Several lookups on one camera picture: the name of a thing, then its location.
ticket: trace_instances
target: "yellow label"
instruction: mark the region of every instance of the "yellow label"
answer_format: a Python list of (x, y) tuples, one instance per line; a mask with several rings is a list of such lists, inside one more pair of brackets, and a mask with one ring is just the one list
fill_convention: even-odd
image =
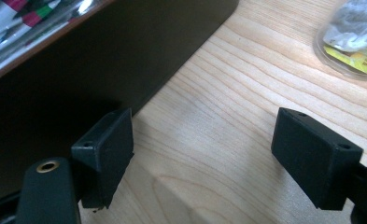
[(333, 58), (354, 67), (361, 72), (367, 74), (367, 49), (363, 49), (358, 52), (348, 53), (342, 52), (341, 50), (334, 49), (329, 46), (323, 47), (326, 52)]

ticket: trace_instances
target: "plastic wrapper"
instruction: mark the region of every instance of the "plastic wrapper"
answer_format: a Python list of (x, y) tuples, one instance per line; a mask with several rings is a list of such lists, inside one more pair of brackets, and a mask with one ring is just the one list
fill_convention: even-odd
[(367, 80), (367, 0), (348, 0), (337, 8), (314, 42), (321, 61), (345, 76)]
[(0, 0), (0, 69), (102, 3), (100, 0)]

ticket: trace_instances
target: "light wood surface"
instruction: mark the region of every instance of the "light wood surface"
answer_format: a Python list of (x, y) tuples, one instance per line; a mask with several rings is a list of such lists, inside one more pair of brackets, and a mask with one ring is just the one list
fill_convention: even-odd
[(329, 0), (241, 0), (134, 117), (134, 153), (108, 210), (83, 223), (349, 223), (317, 210), (271, 153), (280, 106), (365, 148), (367, 82), (312, 48)]

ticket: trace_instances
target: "table surface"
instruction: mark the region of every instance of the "table surface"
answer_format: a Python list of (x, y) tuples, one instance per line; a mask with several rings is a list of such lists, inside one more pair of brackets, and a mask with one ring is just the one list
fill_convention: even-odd
[(83, 223), (349, 223), (317, 210), (271, 153), (279, 107), (365, 149), (367, 82), (322, 64), (312, 43), (335, 1), (241, 0), (134, 117), (135, 156), (108, 210)]

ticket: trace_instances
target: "wooden table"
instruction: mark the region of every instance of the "wooden table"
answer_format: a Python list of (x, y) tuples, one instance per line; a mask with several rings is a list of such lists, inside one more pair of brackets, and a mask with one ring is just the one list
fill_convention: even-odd
[(312, 48), (328, 0), (241, 0), (134, 117), (134, 153), (109, 210), (83, 223), (349, 223), (317, 210), (271, 153), (280, 106), (365, 148), (367, 82)]

